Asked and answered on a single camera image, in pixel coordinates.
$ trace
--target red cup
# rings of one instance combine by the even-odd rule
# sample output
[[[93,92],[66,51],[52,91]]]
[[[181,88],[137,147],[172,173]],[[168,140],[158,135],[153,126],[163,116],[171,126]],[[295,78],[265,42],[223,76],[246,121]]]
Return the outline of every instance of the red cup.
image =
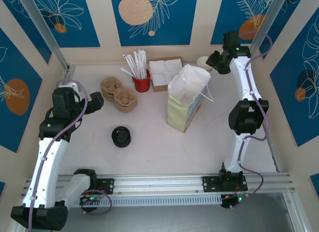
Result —
[[[138,80],[138,79],[132,77],[135,89],[138,92],[142,92],[143,93],[143,92],[147,92],[150,89],[150,86],[151,86],[151,75],[150,75],[150,72],[149,72],[148,69],[146,70],[146,72],[147,72],[147,75],[148,75],[148,77],[146,79]]]

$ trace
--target white cup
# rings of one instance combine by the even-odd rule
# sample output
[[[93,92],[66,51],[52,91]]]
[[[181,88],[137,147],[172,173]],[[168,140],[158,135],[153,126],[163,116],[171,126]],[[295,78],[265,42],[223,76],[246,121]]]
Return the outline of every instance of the white cup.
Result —
[[[201,56],[197,60],[197,66],[200,67],[200,68],[205,69],[208,72],[211,72],[213,70],[213,68],[206,64],[207,59],[208,59],[208,56]]]

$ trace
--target orange circle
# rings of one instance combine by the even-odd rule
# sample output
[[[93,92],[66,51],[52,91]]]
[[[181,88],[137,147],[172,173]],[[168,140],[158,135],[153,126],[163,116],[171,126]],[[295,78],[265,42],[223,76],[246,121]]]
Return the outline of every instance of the orange circle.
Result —
[[[303,88],[298,88],[295,92],[297,101],[302,102],[306,98],[306,91]]]
[[[59,33],[66,33],[66,27],[65,25],[63,24],[60,24],[60,23],[57,23],[55,26],[54,26],[54,29],[59,32]]]
[[[250,18],[247,21],[245,21],[240,29],[239,34],[248,32],[248,31],[258,31],[262,21],[264,20],[265,15],[257,15],[254,16],[254,19]],[[240,36],[243,40],[252,40],[255,37],[255,33],[246,34],[243,36]]]
[[[119,13],[129,25],[141,25],[153,16],[153,7],[149,0],[121,0]]]
[[[11,79],[6,84],[4,91],[6,106],[15,115],[26,113],[30,103],[30,92],[27,84],[21,79]]]

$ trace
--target robotic arm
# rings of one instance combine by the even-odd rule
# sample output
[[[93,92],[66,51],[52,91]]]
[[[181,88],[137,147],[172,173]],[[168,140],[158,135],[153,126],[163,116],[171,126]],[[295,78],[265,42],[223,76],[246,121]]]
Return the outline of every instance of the robotic arm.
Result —
[[[235,191],[236,185],[242,185],[242,182],[245,181],[241,168],[238,165],[241,144],[246,136],[255,134],[264,120],[252,94],[260,102],[265,113],[267,113],[269,103],[267,100],[262,99],[257,90],[251,65],[247,67],[248,75],[246,75],[245,68],[251,54],[249,47],[240,45],[238,32],[224,34],[223,49],[222,53],[215,51],[211,54],[206,64],[214,67],[219,74],[232,72],[236,82],[239,101],[228,117],[229,128],[233,130],[233,137],[235,139],[232,140],[230,153],[222,164],[222,169],[219,171],[218,176],[221,191]],[[241,161],[245,157],[249,141],[250,138],[246,139],[241,154]],[[247,190],[247,186],[243,186],[241,189]]]
[[[43,157],[52,138],[61,130],[71,124],[82,112],[84,100],[80,101],[78,87],[75,83],[59,86],[52,94],[53,107],[46,113],[44,121],[40,124],[39,152],[30,187],[22,201],[22,205],[13,207],[11,217],[18,223],[28,228],[28,216],[31,201],[34,200],[32,227],[42,230],[61,230],[67,219],[68,210],[79,196],[88,189],[95,189],[97,178],[94,170],[79,169],[71,181],[56,194],[55,187],[58,178],[60,164],[64,152],[70,142],[71,134],[78,129],[72,126],[63,133],[51,146],[46,158]],[[104,100],[100,92],[92,93],[92,100],[88,102],[84,114],[100,110]],[[32,197],[39,166],[42,160],[42,172],[36,197]]]

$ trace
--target black object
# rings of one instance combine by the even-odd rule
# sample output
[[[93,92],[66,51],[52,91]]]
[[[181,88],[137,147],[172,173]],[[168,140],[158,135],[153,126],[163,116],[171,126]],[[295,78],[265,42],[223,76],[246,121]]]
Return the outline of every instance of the black object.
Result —
[[[239,187],[242,191],[247,191],[246,178],[243,172],[231,173],[225,170],[224,163],[218,176],[202,177],[204,192],[234,192]]]
[[[90,177],[90,187],[88,188],[88,190],[95,190],[97,188],[97,177],[96,177],[96,173],[95,170],[91,170],[91,169],[77,169],[74,172],[74,175],[77,174],[84,174]]]
[[[29,210],[25,206],[15,206],[11,211],[11,218],[28,228]],[[56,203],[52,208],[34,208],[32,216],[32,228],[38,230],[60,231],[68,217],[68,208],[64,201]]]
[[[206,61],[206,64],[215,68],[219,74],[230,72],[229,64],[233,58],[239,56],[251,57],[249,47],[241,46],[239,42],[239,32],[231,31],[224,34],[222,53],[214,51]]]
[[[74,96],[80,101],[80,96],[71,87],[59,87],[53,91],[53,107],[47,111],[44,121],[40,124],[39,137],[41,140],[43,140],[44,137],[53,138],[81,114],[85,100],[83,99],[81,102],[76,102]],[[92,100],[88,102],[84,114],[91,114],[100,110],[104,104],[100,92],[94,92],[90,96]],[[70,142],[71,134],[76,129],[75,125],[72,126],[64,132],[57,141],[63,139]]]
[[[131,142],[130,131],[124,126],[119,126],[113,130],[112,139],[117,147],[126,147]]]
[[[236,204],[239,203],[238,196],[234,196],[234,195],[222,195],[221,199],[223,203],[220,206],[222,206],[225,209],[228,209],[231,206],[235,206]]]
[[[99,191],[103,191],[105,192],[107,195],[112,195],[113,194],[113,189],[114,189],[114,179],[97,179],[97,187],[95,188],[96,190]],[[91,200],[90,197],[87,197],[86,195],[81,197],[80,199],[80,205],[82,205],[83,203],[85,203],[84,205],[99,205],[100,204],[100,200]],[[94,210],[97,209],[97,207],[83,207],[82,208],[84,211],[86,212],[92,212]]]
[[[269,108],[268,101],[259,99],[259,103],[264,112],[267,113]],[[237,135],[240,135],[241,133],[250,133],[252,135],[261,127],[263,120],[263,114],[256,101],[244,99],[239,101],[230,112],[228,124],[230,129],[234,130]]]
[[[97,179],[97,190],[104,191],[107,195],[113,194],[114,179]]]

